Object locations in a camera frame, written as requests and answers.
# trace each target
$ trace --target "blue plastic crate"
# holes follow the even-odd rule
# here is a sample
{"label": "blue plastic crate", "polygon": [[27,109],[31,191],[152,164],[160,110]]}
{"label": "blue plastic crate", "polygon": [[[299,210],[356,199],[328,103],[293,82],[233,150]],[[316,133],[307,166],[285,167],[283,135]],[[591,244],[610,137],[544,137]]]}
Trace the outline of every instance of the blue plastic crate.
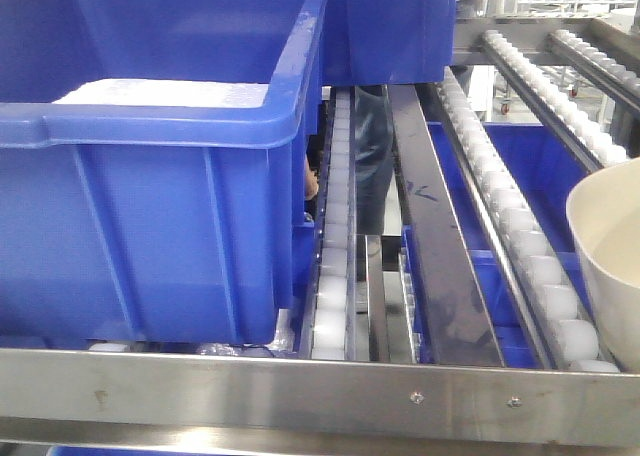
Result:
{"label": "blue plastic crate", "polygon": [[[0,0],[0,334],[272,339],[325,4]],[[103,78],[269,87],[250,109],[51,104]]]}
{"label": "blue plastic crate", "polygon": [[325,84],[442,81],[455,13],[456,0],[329,0]]}
{"label": "blue plastic crate", "polygon": [[[486,129],[558,252],[583,303],[587,304],[584,282],[565,217],[566,198],[573,186],[585,176],[584,172],[543,126],[488,124]],[[444,130],[439,124],[431,124],[429,130],[507,364],[511,367],[535,367],[536,363],[518,326],[506,286],[482,233]],[[412,244],[410,241],[407,243],[411,258]],[[412,271],[412,274],[414,278],[417,277],[416,271]],[[416,288],[422,287],[420,281],[414,285]],[[420,301],[417,305],[417,315],[421,315],[421,321],[417,323],[424,327],[424,311],[427,308],[422,308]]]}

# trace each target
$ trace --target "stainless steel frame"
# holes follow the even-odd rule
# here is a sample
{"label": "stainless steel frame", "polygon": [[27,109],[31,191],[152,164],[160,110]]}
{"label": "stainless steel frame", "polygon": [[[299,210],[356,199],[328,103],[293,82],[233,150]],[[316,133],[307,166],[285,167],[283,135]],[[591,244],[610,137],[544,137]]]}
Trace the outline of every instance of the stainless steel frame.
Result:
{"label": "stainless steel frame", "polygon": [[[403,176],[420,181],[428,163],[405,164],[402,150],[428,142],[415,89],[390,87],[389,95]],[[634,374],[0,349],[0,440],[9,442],[287,455],[631,455],[639,454],[638,428]]]}
{"label": "stainless steel frame", "polygon": [[389,86],[388,97],[434,359],[504,366],[416,88]]}

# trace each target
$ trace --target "person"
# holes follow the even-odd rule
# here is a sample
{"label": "person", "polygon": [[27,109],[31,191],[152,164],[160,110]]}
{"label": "person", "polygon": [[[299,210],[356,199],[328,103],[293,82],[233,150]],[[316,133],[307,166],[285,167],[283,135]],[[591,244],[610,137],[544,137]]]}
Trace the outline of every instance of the person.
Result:
{"label": "person", "polygon": [[[456,0],[456,17],[479,16],[487,0]],[[471,68],[452,67],[468,91]],[[382,235],[385,201],[393,174],[393,129],[385,114],[380,86],[355,88],[356,207],[359,234]]]}

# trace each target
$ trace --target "white roller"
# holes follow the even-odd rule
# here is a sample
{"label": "white roller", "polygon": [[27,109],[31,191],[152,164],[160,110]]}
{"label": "white roller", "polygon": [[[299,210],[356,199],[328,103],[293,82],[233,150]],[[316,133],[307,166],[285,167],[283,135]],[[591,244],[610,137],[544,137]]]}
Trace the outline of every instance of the white roller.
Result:
{"label": "white roller", "polygon": [[627,156],[627,150],[622,146],[618,146],[614,144],[607,148],[607,153],[604,158],[605,166],[614,166],[616,164],[623,163],[627,161],[629,157]]}
{"label": "white roller", "polygon": [[540,231],[527,231],[521,229],[509,235],[514,251],[520,259],[527,256],[544,256],[549,251],[546,236]]}
{"label": "white roller", "polygon": [[316,306],[318,309],[344,311],[347,307],[347,278],[321,275]]}
{"label": "white roller", "polygon": [[620,370],[615,364],[597,359],[583,359],[574,361],[569,365],[569,371],[582,371],[585,373],[619,373]]}
{"label": "white roller", "polygon": [[490,194],[494,189],[513,188],[513,179],[506,171],[489,171],[482,178],[482,191]]}
{"label": "white roller", "polygon": [[130,353],[131,344],[129,343],[95,343],[89,351],[98,353]]}
{"label": "white roller", "polygon": [[349,219],[349,207],[347,203],[327,203],[325,212],[326,223],[347,224]]}
{"label": "white roller", "polygon": [[496,213],[500,213],[507,208],[522,208],[524,200],[522,194],[517,189],[498,188],[491,191],[491,209]]}
{"label": "white roller", "polygon": [[340,168],[329,168],[329,184],[349,184],[349,170]]}
{"label": "white roller", "polygon": [[331,160],[336,154],[349,154],[349,141],[331,141]]}
{"label": "white roller", "polygon": [[575,319],[578,316],[578,295],[569,286],[545,284],[538,288],[537,296],[549,320]]}
{"label": "white roller", "polygon": [[562,266],[553,256],[529,256],[524,264],[534,287],[562,282]]}
{"label": "white roller", "polygon": [[347,276],[346,248],[322,248],[322,274],[330,276]]}
{"label": "white roller", "polygon": [[346,248],[349,242],[349,228],[346,224],[329,223],[324,225],[324,246],[327,248]]}
{"label": "white roller", "polygon": [[349,186],[330,182],[327,185],[327,203],[347,205],[349,203]]}
{"label": "white roller", "polygon": [[313,325],[313,348],[344,350],[347,315],[344,311],[318,309]]}
{"label": "white roller", "polygon": [[511,234],[520,230],[532,230],[536,228],[536,220],[529,209],[507,208],[499,214],[500,229],[505,234]]}
{"label": "white roller", "polygon": [[331,153],[331,169],[349,169],[349,153]]}
{"label": "white roller", "polygon": [[326,361],[344,361],[344,349],[313,348],[311,359],[324,359]]}
{"label": "white roller", "polygon": [[568,363],[598,357],[598,334],[591,323],[581,319],[562,319],[553,321],[551,330]]}

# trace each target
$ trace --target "screw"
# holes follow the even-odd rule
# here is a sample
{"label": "screw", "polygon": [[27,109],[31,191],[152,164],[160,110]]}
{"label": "screw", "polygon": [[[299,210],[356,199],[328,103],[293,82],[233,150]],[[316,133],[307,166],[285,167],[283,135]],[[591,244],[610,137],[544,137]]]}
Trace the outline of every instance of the screw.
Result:
{"label": "screw", "polygon": [[409,396],[409,400],[413,404],[422,404],[424,402],[424,396],[422,395],[422,393],[419,393],[418,391],[415,391],[415,392],[411,393],[411,395]]}
{"label": "screw", "polygon": [[522,406],[522,400],[517,396],[511,396],[511,399],[507,401],[507,406],[512,409],[520,408]]}

